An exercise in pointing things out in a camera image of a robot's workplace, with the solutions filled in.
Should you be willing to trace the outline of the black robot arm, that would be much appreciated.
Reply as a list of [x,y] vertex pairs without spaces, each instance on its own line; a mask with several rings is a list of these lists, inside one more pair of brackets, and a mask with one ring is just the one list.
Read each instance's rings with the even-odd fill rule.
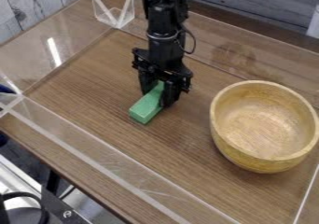
[[149,93],[163,82],[159,105],[170,107],[181,93],[189,92],[194,73],[183,63],[187,53],[185,26],[189,19],[187,0],[142,0],[149,21],[149,49],[134,48],[133,67],[139,70],[142,93]]

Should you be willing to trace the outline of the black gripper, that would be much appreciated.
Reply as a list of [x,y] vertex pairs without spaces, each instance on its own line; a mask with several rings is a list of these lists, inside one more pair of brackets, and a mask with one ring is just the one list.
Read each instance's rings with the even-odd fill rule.
[[174,35],[149,34],[149,48],[134,48],[133,67],[139,71],[141,90],[146,94],[165,82],[161,106],[170,107],[183,92],[191,90],[193,71],[183,63],[186,33]]

